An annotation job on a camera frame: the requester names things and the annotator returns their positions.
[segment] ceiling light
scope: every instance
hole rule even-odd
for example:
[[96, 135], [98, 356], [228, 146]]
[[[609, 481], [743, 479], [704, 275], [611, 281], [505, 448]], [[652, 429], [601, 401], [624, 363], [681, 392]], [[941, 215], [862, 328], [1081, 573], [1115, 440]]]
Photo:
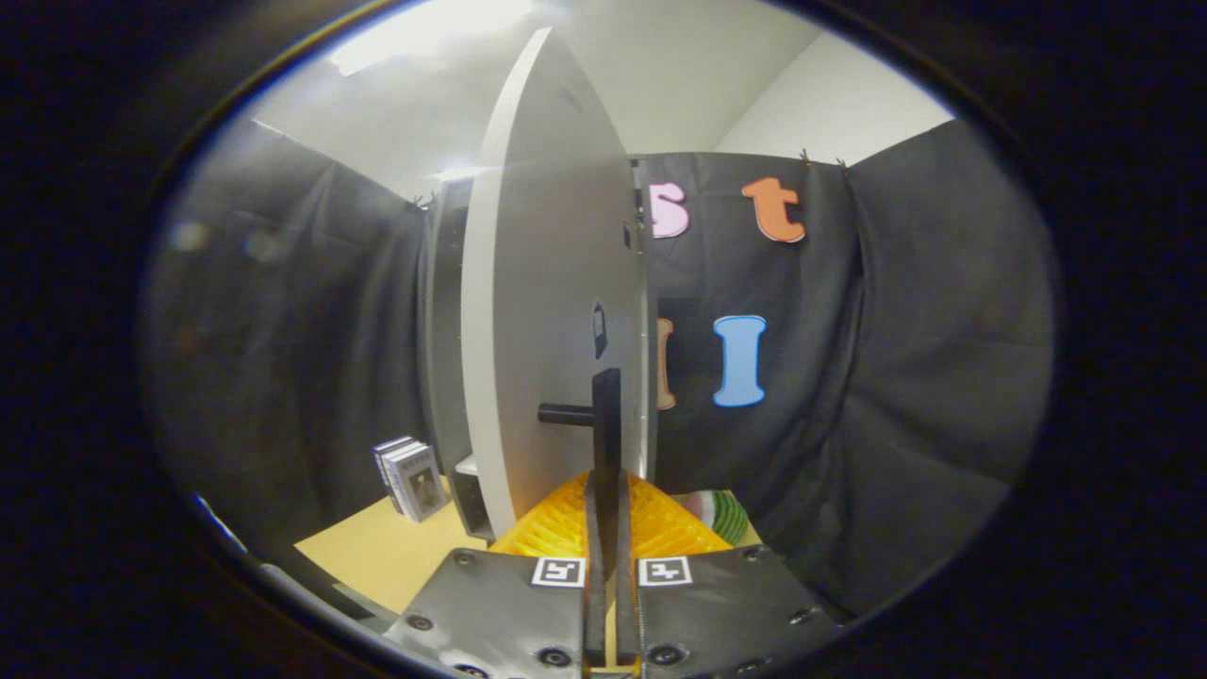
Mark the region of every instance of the ceiling light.
[[438, 178], [441, 181], [456, 181], [457, 178], [465, 178], [467, 176], [473, 176], [486, 168], [479, 166], [466, 166], [466, 168], [450, 168], [447, 170], [441, 170], [436, 174], [431, 174], [432, 178]]

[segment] stack of books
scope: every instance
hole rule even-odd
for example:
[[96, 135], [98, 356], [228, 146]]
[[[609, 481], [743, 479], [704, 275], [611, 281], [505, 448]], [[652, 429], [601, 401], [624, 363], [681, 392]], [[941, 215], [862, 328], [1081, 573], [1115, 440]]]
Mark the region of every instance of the stack of books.
[[436, 451], [427, 444], [403, 437], [374, 446], [373, 458], [398, 514], [420, 522], [448, 504], [449, 497], [436, 467]]

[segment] white door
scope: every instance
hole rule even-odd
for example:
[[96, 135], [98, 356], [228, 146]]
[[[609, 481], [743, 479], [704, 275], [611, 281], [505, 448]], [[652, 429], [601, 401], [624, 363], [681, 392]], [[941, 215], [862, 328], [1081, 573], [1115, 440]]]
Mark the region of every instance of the white door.
[[589, 406], [591, 377], [604, 369], [620, 369], [623, 466], [652, 476], [657, 333], [629, 158], [550, 29], [533, 34], [513, 66], [478, 165], [461, 358], [482, 496], [501, 537], [590, 469], [590, 428], [542, 425], [537, 406]]

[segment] orange letter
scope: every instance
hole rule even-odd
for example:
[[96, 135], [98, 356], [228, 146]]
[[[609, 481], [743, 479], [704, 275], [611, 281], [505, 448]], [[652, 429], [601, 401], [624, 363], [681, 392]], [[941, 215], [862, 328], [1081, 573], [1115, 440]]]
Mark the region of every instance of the orange letter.
[[771, 240], [795, 242], [805, 236], [804, 224], [788, 221], [785, 204], [798, 204], [797, 192], [780, 187], [780, 180], [774, 176], [742, 186], [742, 195], [754, 198], [754, 218], [758, 228]]
[[675, 332], [675, 323], [665, 317], [658, 318], [658, 410], [669, 411], [675, 408], [675, 394], [666, 386], [666, 338]]

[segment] foam letter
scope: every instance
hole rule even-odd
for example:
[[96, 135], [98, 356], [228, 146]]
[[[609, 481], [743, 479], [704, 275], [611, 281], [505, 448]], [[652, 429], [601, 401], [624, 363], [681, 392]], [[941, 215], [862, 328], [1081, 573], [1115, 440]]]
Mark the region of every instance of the foam letter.
[[780, 187], [780, 180], [774, 176], [742, 186], [742, 195], [754, 199], [754, 219], [758, 228], [771, 240], [795, 242], [805, 236], [804, 224], [788, 221], [786, 204], [799, 203], [795, 191]]
[[687, 230], [690, 216], [683, 205], [683, 189], [675, 183], [649, 185], [649, 213], [654, 218], [654, 238], [670, 238]]
[[666, 385], [666, 338], [675, 332], [675, 323], [665, 317], [658, 318], [658, 410], [669, 411], [675, 408], [675, 394]]
[[721, 392], [713, 394], [713, 404], [750, 406], [766, 396], [758, 386], [758, 338], [764, 329], [766, 320], [757, 315], [727, 315], [712, 323], [724, 341]]

